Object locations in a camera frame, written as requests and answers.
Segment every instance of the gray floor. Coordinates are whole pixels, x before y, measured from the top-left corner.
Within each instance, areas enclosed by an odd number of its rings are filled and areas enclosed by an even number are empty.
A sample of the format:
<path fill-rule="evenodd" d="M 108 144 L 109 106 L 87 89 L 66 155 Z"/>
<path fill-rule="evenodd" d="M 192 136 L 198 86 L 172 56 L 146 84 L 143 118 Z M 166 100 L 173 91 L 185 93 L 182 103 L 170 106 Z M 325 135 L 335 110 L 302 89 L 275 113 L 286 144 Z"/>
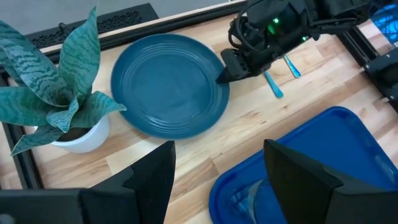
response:
<path fill-rule="evenodd" d="M 0 19 L 22 34 L 86 19 L 98 4 L 98 15 L 151 3 L 159 17 L 171 16 L 228 0 L 0 0 Z"/>

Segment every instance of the green led light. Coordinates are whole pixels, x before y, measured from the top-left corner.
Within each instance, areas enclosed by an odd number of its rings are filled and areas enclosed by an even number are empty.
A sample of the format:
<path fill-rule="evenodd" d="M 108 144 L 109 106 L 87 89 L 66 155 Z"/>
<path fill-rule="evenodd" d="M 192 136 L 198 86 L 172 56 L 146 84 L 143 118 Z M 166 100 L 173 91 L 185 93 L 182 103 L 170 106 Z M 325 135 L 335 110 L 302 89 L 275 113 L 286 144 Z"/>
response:
<path fill-rule="evenodd" d="M 268 25 L 268 31 L 270 34 L 275 35 L 276 31 L 272 25 Z"/>

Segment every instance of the black vent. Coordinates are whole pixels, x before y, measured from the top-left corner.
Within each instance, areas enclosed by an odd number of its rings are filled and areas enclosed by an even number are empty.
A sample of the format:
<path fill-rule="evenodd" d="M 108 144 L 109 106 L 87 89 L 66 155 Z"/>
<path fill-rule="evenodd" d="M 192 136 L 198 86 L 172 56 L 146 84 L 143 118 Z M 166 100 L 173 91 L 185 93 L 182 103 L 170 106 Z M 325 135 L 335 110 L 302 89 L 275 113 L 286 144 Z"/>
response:
<path fill-rule="evenodd" d="M 133 26 L 143 22 L 158 19 L 156 12 L 151 4 L 142 4 L 139 6 L 123 9 L 118 12 L 112 12 L 97 18 L 98 33 L 109 32 L 116 29 L 121 29 L 128 26 Z M 74 30 L 76 27 L 82 25 L 84 21 L 74 22 L 66 25 L 68 30 Z M 38 48 L 50 47 L 57 44 L 62 44 L 65 40 L 65 35 L 58 28 L 52 28 L 34 34 L 26 35 L 26 37 Z"/>

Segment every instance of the teal plate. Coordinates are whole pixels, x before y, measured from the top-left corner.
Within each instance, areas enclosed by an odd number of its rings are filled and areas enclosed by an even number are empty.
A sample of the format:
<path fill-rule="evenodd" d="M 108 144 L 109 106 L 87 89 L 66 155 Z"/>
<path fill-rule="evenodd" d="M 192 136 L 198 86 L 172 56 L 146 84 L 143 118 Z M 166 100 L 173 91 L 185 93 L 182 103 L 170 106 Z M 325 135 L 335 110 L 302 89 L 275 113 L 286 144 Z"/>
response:
<path fill-rule="evenodd" d="M 207 46 L 175 34 L 130 45 L 112 71 L 113 98 L 123 117 L 162 139 L 186 139 L 211 128 L 224 113 L 229 85 L 217 85 L 224 66 Z"/>

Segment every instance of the black plastic bracket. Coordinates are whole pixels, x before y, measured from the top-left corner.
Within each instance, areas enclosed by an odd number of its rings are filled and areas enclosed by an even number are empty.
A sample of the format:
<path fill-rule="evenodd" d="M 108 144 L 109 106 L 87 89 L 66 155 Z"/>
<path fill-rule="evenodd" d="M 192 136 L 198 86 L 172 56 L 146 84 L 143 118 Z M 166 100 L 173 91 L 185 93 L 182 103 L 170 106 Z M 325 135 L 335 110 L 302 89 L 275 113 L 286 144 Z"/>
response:
<path fill-rule="evenodd" d="M 357 27 L 338 34 L 337 37 L 361 67 L 379 56 L 377 50 Z"/>
<path fill-rule="evenodd" d="M 357 63 L 364 67 L 366 75 L 398 113 L 398 87 L 386 84 L 383 80 L 386 70 L 398 64 L 398 49 L 379 55 L 372 43 L 357 28 L 337 35 Z"/>

